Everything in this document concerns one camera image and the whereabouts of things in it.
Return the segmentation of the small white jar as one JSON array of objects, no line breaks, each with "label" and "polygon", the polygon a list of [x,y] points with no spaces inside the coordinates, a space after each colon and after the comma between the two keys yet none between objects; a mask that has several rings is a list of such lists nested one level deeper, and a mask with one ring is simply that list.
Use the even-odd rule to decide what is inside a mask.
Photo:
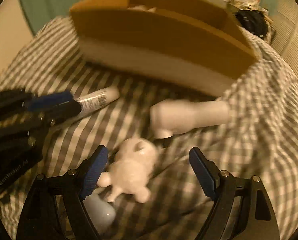
[{"label": "small white jar", "polygon": [[102,200],[96,193],[87,196],[83,204],[97,232],[100,235],[105,233],[116,217],[114,207]]}]

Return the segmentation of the white cream tube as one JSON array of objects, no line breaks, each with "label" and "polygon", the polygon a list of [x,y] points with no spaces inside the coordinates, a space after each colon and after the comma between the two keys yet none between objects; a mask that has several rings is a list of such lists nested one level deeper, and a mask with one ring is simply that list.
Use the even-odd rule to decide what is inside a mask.
[{"label": "white cream tube", "polygon": [[78,115],[71,117],[60,124],[55,124],[55,129],[60,129],[70,126],[74,122],[84,119],[96,111],[105,108],[108,104],[114,102],[120,97],[120,92],[117,87],[110,86],[104,89],[97,90],[90,94],[74,98],[81,106],[81,111]]}]

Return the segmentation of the white bear figurine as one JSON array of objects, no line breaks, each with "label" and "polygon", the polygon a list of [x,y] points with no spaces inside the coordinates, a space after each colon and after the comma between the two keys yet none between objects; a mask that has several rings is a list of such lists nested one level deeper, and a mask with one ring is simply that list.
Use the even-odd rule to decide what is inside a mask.
[{"label": "white bear figurine", "polygon": [[113,203],[124,193],[139,203],[147,202],[151,195],[147,184],[157,160],[158,149],[152,142],[137,137],[123,141],[114,162],[97,181],[99,187],[112,187],[106,201]]}]

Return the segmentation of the brown cardboard box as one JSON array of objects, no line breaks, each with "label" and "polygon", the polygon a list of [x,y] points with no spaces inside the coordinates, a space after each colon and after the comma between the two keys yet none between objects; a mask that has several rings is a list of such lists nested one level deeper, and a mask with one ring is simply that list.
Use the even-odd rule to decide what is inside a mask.
[{"label": "brown cardboard box", "polygon": [[214,97],[258,59],[237,20],[204,0],[82,0],[70,16],[86,60]]}]

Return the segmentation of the white louvered wardrobe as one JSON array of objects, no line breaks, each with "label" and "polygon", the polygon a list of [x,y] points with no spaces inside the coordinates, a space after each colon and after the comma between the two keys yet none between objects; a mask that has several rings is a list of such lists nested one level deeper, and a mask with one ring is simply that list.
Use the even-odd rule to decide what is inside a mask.
[{"label": "white louvered wardrobe", "polygon": [[272,19],[276,30],[272,47],[298,77],[298,4],[295,0],[278,0]]}]

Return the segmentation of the black jacket on chair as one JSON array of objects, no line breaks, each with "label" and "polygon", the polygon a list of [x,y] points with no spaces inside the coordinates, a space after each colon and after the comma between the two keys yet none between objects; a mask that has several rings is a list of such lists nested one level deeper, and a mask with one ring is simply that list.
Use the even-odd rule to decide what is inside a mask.
[{"label": "black jacket on chair", "polygon": [[258,36],[263,40],[265,39],[268,33],[268,25],[261,11],[239,10],[235,16],[243,28],[253,35]]}]

